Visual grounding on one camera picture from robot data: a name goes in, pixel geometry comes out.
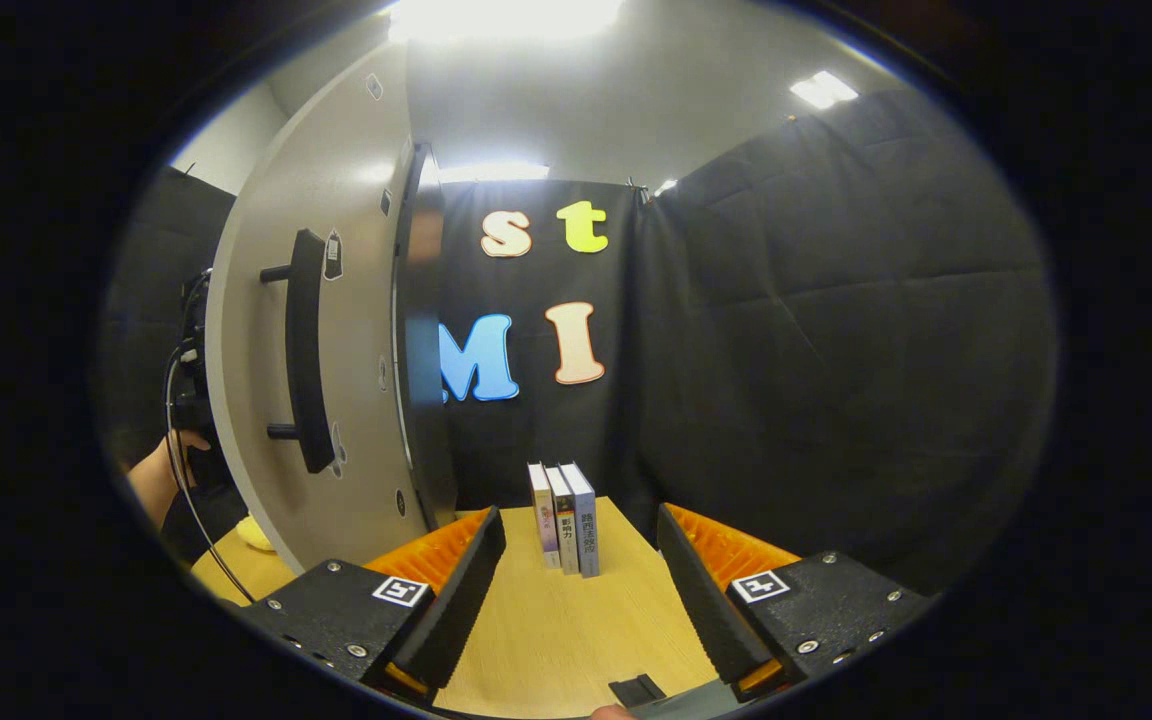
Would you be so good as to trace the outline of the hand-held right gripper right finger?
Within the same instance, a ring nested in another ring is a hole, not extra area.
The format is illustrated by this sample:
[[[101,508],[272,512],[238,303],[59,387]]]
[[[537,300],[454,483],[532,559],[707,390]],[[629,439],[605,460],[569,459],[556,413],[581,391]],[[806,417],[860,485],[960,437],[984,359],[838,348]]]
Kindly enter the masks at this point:
[[[655,539],[710,664],[741,703],[863,659],[932,606],[840,551],[799,556],[675,503],[659,505]]]

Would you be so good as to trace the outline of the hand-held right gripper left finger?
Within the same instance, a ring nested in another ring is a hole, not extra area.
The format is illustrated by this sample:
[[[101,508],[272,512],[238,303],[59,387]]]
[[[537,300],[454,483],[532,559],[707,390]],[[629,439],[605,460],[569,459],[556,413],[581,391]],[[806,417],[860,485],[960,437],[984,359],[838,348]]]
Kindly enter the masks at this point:
[[[506,547],[490,506],[366,564],[325,560],[236,614],[326,673],[429,707],[457,669]]]

